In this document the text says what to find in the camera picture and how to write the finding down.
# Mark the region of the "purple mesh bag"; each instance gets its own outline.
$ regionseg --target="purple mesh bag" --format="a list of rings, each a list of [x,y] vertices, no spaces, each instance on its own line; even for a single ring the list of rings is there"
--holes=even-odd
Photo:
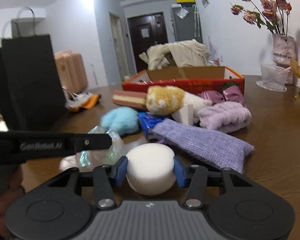
[[[170,119],[158,123],[152,132],[199,160],[218,168],[229,167],[240,173],[245,156],[254,149],[249,143],[226,133],[184,125]]]

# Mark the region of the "dark brown door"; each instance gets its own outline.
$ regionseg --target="dark brown door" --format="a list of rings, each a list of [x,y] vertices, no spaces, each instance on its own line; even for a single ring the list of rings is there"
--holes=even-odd
[[[163,12],[128,18],[134,58],[137,71],[148,69],[147,63],[139,58],[139,54],[156,44],[168,42]]]

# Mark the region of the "paper note on door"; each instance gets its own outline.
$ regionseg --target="paper note on door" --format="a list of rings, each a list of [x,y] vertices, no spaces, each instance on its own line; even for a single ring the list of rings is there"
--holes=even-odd
[[[148,28],[141,29],[141,35],[142,35],[143,38],[149,38],[150,37],[149,29]]]

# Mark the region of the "red cardboard box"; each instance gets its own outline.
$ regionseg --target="red cardboard box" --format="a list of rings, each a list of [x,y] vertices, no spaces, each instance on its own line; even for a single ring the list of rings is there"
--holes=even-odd
[[[143,70],[122,82],[123,90],[147,93],[151,86],[176,86],[189,93],[220,91],[229,81],[235,81],[244,94],[244,77],[229,67],[166,67]]]

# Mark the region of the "black paper bag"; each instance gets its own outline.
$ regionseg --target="black paper bag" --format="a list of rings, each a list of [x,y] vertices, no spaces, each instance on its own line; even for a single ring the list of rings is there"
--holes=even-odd
[[[49,35],[2,39],[0,60],[7,85],[0,110],[9,129],[44,130],[66,112]]]

